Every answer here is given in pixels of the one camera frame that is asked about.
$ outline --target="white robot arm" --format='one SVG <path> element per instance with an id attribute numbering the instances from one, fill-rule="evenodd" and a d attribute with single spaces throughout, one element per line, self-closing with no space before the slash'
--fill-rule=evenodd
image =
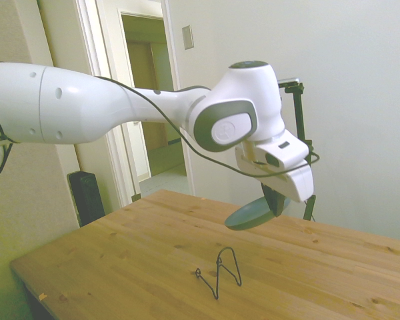
<path id="1" fill-rule="evenodd" d="M 309 148 L 285 129 L 273 68 L 260 61 L 230 66 L 213 90 L 176 92 L 133 90 L 74 71 L 0 63 L 0 166 L 8 140 L 86 143 L 128 121 L 165 122 L 153 104 L 202 148 L 219 152 L 235 146 L 239 168 L 278 193 L 298 202 L 313 194 L 304 160 Z"/>

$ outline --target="light switch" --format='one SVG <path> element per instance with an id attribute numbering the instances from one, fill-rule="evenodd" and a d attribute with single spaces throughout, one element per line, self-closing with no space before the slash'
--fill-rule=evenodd
<path id="1" fill-rule="evenodd" d="M 182 36 L 184 39 L 185 50 L 194 48 L 193 33 L 191 32 L 190 25 L 182 28 Z"/>

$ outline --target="wooden table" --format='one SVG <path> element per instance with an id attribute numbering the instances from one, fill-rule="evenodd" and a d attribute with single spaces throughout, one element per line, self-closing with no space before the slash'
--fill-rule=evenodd
<path id="1" fill-rule="evenodd" d="M 160 191 L 11 266 L 56 319 L 400 319 L 400 241 L 286 216 L 231 231 L 236 209 Z M 243 285 L 222 271 L 215 300 L 194 271 L 214 284 L 225 246 Z"/>

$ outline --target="metal wire stand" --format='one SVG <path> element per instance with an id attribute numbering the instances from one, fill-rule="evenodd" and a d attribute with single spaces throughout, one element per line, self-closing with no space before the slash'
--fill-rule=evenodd
<path id="1" fill-rule="evenodd" d="M 222 264 L 222 259 L 221 259 L 221 254 L 224 250 L 226 249 L 230 249 L 231 252 L 233 253 L 233 257 L 234 257 L 234 263 L 235 263 L 235 267 L 237 268 L 237 273 L 239 275 L 239 278 L 237 278 L 235 276 L 234 273 L 232 273 L 230 270 L 228 270 L 228 268 L 226 266 L 224 266 L 224 264 Z M 216 260 L 216 290 L 213 290 L 212 286 L 206 281 L 205 278 L 203 278 L 203 276 L 201 275 L 201 271 L 199 268 L 197 268 L 197 270 L 195 271 L 195 276 L 197 278 L 200 278 L 204 281 L 204 283 L 206 283 L 206 285 L 210 288 L 210 290 L 212 290 L 213 296 L 215 297 L 216 300 L 219 299 L 219 268 L 222 267 L 225 270 L 227 270 L 229 272 L 230 275 L 232 275 L 235 279 L 235 282 L 237 283 L 237 285 L 240 287 L 241 286 L 241 276 L 240 276 L 240 270 L 239 270 L 239 265 L 237 264 L 237 259 L 235 257 L 235 252 L 233 250 L 233 248 L 231 247 L 225 247 L 224 249 L 222 249 L 219 253 L 218 253 L 218 258 Z"/>

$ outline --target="round gray plate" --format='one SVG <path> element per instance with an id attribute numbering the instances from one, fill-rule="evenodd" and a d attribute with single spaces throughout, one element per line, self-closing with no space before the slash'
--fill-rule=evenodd
<path id="1" fill-rule="evenodd" d="M 256 199 L 234 212 L 225 220 L 225 226 L 231 230 L 246 230 L 274 218 L 265 197 Z"/>

